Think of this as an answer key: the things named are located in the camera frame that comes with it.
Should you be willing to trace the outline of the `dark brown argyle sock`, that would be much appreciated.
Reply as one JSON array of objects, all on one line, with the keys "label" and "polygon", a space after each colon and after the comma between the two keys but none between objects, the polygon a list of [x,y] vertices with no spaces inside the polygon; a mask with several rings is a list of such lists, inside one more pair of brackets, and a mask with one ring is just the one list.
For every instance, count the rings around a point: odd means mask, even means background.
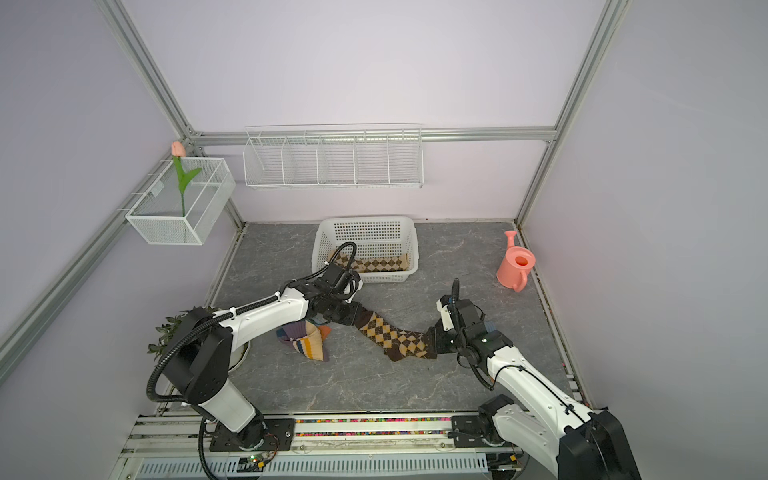
[{"label": "dark brown argyle sock", "polygon": [[434,327],[424,331],[400,329],[379,314],[353,302],[355,317],[352,325],[368,340],[378,345],[392,362],[407,357],[435,360],[438,356]]}]

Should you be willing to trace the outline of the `beige purple striped sock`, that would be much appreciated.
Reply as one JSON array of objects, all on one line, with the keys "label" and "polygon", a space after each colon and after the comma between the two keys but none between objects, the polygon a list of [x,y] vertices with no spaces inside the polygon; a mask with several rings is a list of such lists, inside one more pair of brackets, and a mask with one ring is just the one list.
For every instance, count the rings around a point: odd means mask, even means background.
[{"label": "beige purple striped sock", "polygon": [[324,341],[331,333],[325,325],[315,325],[306,320],[290,322],[277,329],[278,339],[292,347],[305,358],[315,361],[328,361],[330,355]]}]

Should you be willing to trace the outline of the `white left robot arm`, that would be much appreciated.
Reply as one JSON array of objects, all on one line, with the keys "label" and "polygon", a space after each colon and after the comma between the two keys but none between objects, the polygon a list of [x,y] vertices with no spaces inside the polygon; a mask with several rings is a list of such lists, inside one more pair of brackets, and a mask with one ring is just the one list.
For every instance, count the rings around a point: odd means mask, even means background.
[{"label": "white left robot arm", "polygon": [[352,263],[357,244],[342,243],[330,260],[305,277],[249,304],[210,313],[199,307],[182,318],[150,374],[147,398],[183,402],[233,435],[235,445],[255,450],[268,434],[262,413],[230,380],[232,352],[288,324],[313,319],[350,325],[363,307],[353,300],[361,288]]}]

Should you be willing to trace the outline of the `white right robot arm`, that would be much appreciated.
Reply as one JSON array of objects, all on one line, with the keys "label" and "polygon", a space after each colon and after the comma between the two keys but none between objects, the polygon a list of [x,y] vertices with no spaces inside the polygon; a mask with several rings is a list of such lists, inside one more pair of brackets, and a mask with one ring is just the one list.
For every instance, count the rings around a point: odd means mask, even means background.
[{"label": "white right robot arm", "polygon": [[509,392],[484,404],[489,441],[521,448],[558,479],[639,479],[621,422],[572,398],[539,372],[481,309],[449,295],[436,302],[448,349],[465,359],[491,390]]}]

